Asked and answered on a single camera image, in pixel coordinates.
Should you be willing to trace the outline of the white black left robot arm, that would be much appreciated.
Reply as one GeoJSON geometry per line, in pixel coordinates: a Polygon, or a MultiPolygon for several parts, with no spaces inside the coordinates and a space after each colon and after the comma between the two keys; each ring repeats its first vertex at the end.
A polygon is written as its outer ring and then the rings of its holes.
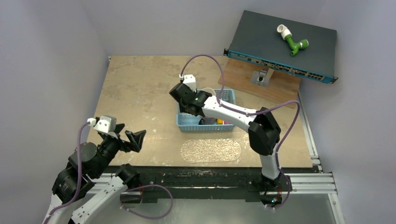
{"type": "Polygon", "coordinates": [[[79,203],[86,193],[94,187],[93,179],[98,179],[119,151],[139,152],[146,130],[133,133],[125,131],[127,140],[120,138],[124,124],[112,124],[100,119],[97,123],[88,121],[83,127],[91,126],[102,138],[99,145],[92,142],[81,143],[78,131],[77,147],[68,158],[66,168],[62,170],[52,187],[51,204],[44,219],[45,224],[67,224],[72,221],[76,209],[82,209],[82,215],[92,215],[91,208],[79,203]]]}

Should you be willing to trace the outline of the light blue perforated basket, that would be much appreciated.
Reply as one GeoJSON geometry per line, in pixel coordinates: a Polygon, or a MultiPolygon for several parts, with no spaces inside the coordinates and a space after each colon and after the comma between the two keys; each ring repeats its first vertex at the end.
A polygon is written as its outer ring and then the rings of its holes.
{"type": "Polygon", "coordinates": [[[234,125],[199,125],[202,117],[181,112],[177,103],[176,125],[181,132],[228,132],[234,129],[234,125]]]}

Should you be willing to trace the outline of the yellow mug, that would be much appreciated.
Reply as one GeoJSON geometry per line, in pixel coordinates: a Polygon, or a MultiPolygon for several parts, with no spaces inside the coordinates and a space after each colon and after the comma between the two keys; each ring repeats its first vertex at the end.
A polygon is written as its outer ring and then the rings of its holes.
{"type": "Polygon", "coordinates": [[[201,91],[210,93],[212,96],[216,96],[216,91],[212,88],[206,87],[206,88],[201,89],[201,91]]]}

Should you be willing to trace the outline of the textured clear oval tray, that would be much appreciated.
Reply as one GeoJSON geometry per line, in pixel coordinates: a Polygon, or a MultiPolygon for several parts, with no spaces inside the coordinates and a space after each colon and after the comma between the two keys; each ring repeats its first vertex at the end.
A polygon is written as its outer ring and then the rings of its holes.
{"type": "Polygon", "coordinates": [[[241,146],[234,139],[187,140],[180,155],[188,163],[229,162],[241,155],[241,146]]]}

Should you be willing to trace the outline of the purple mug black handle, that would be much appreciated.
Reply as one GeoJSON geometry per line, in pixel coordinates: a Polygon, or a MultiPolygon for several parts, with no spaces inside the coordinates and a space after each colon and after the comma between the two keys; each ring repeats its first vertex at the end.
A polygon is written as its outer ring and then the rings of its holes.
{"type": "Polygon", "coordinates": [[[216,118],[209,118],[209,117],[202,117],[198,122],[199,125],[216,125],[217,119],[216,118]]]}

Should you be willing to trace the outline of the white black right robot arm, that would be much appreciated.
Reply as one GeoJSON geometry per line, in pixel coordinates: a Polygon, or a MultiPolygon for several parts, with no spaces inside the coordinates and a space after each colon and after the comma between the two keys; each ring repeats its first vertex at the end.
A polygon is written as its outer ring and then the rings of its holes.
{"type": "Polygon", "coordinates": [[[279,124],[265,107],[255,110],[237,106],[224,101],[222,92],[222,89],[214,94],[204,90],[193,91],[188,85],[178,83],[169,94],[185,113],[220,119],[245,131],[250,148],[260,156],[263,186],[269,190],[275,189],[281,182],[276,155],[280,144],[279,124]]]}

